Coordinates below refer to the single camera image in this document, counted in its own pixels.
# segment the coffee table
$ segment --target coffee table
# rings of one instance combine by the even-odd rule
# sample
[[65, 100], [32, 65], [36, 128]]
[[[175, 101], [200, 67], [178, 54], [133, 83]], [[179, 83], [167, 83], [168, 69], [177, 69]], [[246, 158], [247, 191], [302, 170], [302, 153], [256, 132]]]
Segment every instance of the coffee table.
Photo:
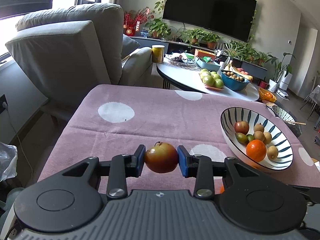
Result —
[[259, 99], [258, 90], [250, 83], [242, 91], [232, 91], [231, 89], [224, 87], [222, 91], [214, 91], [204, 87], [200, 77], [199, 71], [201, 68], [196, 70], [188, 70], [181, 67], [172, 65], [167, 58], [164, 58], [164, 62], [161, 64], [157, 63], [157, 71], [159, 75], [164, 79], [163, 89], [170, 89], [170, 84], [184, 90], [193, 91], [206, 94], [212, 94], [217, 96], [225, 96], [230, 98], [238, 98], [246, 101], [256, 101]]

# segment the black wall socket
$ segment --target black wall socket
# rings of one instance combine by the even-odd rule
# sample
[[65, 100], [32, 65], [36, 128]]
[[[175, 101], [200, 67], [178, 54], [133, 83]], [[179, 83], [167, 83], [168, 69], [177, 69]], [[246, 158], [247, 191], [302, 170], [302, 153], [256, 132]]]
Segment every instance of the black wall socket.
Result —
[[5, 95], [2, 95], [0, 97], [0, 114], [5, 110], [5, 108], [2, 106], [3, 102], [6, 102], [8, 104], [7, 99], [5, 98]]

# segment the white bowl with dark stripes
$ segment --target white bowl with dark stripes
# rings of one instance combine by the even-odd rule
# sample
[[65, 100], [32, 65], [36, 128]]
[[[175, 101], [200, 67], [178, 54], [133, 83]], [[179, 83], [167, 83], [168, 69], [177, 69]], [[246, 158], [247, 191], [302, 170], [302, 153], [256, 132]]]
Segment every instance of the white bowl with dark stripes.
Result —
[[293, 117], [285, 110], [280, 108], [279, 106], [273, 106], [272, 110], [275, 112], [277, 116], [279, 116], [282, 120], [287, 121], [287, 122], [295, 122]]
[[[277, 147], [279, 151], [278, 158], [270, 160], [266, 156], [261, 162], [257, 163], [246, 155], [246, 146], [239, 143], [235, 136], [234, 125], [238, 121], [247, 121], [249, 123], [250, 130], [248, 134], [253, 134], [253, 127], [257, 123], [261, 123], [265, 132], [270, 132], [272, 135], [272, 141], [267, 145]], [[286, 138], [286, 136], [280, 131], [280, 129], [273, 124], [270, 120], [264, 116], [252, 111], [250, 109], [241, 107], [231, 107], [223, 111], [220, 117], [221, 129], [223, 137], [226, 143], [233, 151], [233, 153], [243, 162], [255, 167], [264, 172], [278, 172], [284, 171], [290, 167], [293, 160], [292, 147]]]

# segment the television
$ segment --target television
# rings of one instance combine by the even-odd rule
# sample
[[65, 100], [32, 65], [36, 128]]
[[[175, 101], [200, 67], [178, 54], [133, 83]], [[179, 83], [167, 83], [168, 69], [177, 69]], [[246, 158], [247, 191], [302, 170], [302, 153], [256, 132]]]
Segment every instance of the television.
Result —
[[256, 0], [167, 0], [163, 19], [248, 41]]

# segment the white cable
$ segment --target white cable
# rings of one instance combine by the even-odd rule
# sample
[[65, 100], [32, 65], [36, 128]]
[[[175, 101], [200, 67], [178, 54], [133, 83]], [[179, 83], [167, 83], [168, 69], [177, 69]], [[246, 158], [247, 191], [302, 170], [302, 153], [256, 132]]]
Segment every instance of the white cable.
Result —
[[23, 148], [22, 148], [22, 144], [21, 144], [21, 141], [20, 141], [19, 135], [18, 135], [17, 131], [15, 130], [15, 128], [14, 128], [14, 127], [13, 127], [13, 125], [12, 125], [11, 117], [10, 117], [10, 114], [9, 114], [8, 105], [6, 104], [6, 102], [3, 102], [3, 103], [2, 103], [2, 106], [7, 110], [7, 113], [8, 113], [8, 116], [9, 116], [9, 123], [10, 123], [10, 125], [11, 125], [12, 129], [14, 130], [14, 132], [15, 132], [15, 134], [16, 134], [16, 136], [17, 136], [17, 138], [18, 138], [18, 141], [19, 141], [19, 143], [20, 143], [20, 147], [21, 147], [21, 151], [22, 151], [22, 153], [23, 153], [24, 157], [26, 158], [26, 161], [27, 161], [27, 163], [28, 163], [28, 165], [29, 165], [29, 167], [30, 167], [30, 169], [31, 169], [31, 182], [33, 183], [33, 168], [32, 168], [32, 166], [31, 166], [31, 164], [30, 164], [30, 162], [29, 162], [29, 160], [28, 160], [28, 158], [27, 158], [26, 154], [25, 154], [25, 153], [24, 153], [24, 151], [23, 151]]

